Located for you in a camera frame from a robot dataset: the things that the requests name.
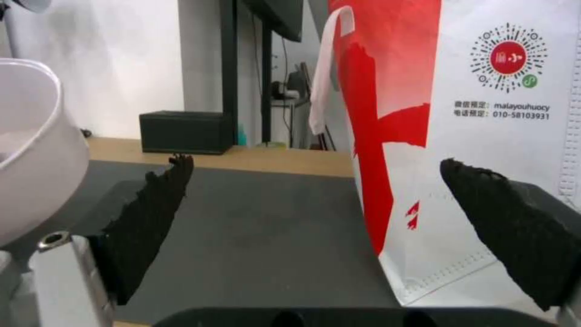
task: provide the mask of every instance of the white handle strap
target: white handle strap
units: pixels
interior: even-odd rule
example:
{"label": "white handle strap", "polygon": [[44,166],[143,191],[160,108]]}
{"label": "white handle strap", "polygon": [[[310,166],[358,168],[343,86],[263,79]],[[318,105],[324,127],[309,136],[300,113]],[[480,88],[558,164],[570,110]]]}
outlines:
{"label": "white handle strap", "polygon": [[329,15],[325,23],[311,92],[309,125],[315,135],[321,134],[325,130],[325,108],[327,107],[327,98],[331,83],[329,74],[333,60],[333,39],[335,38],[335,26],[339,17],[341,17],[342,37],[355,30],[355,18],[351,6],[343,6],[336,9]]}

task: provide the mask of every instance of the cable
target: cable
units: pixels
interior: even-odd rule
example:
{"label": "cable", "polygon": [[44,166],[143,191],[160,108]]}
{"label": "cable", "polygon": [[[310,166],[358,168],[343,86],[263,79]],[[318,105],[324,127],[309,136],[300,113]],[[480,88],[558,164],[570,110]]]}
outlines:
{"label": "cable", "polygon": [[289,131],[289,144],[290,144],[292,141],[292,131],[291,131],[291,127],[289,126],[289,123],[286,122],[286,92],[285,92],[286,79],[287,79],[288,73],[289,73],[289,62],[288,62],[288,56],[286,54],[285,39],[282,38],[282,36],[281,36],[281,41],[282,41],[282,49],[285,52],[285,78],[282,80],[282,120],[285,122],[286,129]]}
{"label": "cable", "polygon": [[262,88],[260,87],[260,66],[258,65],[258,42],[256,41],[256,25],[254,23],[254,15],[252,15],[252,35],[254,35],[254,63],[256,64],[256,77],[258,78],[258,92],[262,99]]}
{"label": "cable", "polygon": [[327,135],[329,135],[329,141],[331,142],[331,147],[333,148],[333,151],[337,151],[337,148],[335,147],[335,142],[333,141],[333,137],[331,136],[331,131],[329,130],[329,127],[326,124],[325,131],[327,132]]}

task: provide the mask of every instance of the black box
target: black box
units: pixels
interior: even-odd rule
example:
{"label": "black box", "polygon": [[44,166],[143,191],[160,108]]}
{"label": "black box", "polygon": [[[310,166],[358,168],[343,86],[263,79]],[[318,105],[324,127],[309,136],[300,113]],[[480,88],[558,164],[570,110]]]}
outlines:
{"label": "black box", "polygon": [[223,154],[234,143],[232,118],[221,112],[157,111],[139,115],[143,152]]}

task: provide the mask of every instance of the paper bag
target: paper bag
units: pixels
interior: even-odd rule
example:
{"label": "paper bag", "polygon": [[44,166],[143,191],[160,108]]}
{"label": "paper bag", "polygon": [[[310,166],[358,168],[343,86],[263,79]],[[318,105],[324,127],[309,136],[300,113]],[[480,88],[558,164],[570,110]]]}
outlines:
{"label": "paper bag", "polygon": [[580,5],[329,2],[310,124],[324,127],[334,49],[367,229],[402,305],[541,314],[480,242],[439,164],[455,158],[581,201]]}

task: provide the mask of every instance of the gray mat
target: gray mat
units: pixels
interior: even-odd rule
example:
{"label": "gray mat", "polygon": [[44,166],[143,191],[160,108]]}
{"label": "gray mat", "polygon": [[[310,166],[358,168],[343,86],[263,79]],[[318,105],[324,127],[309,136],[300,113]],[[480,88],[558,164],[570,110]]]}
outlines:
{"label": "gray mat", "polygon": [[[46,232],[104,226],[81,218],[116,182],[159,169],[91,162],[53,219],[6,250],[25,258]],[[196,169],[156,261],[116,318],[152,324],[192,307],[394,306],[352,179]]]}

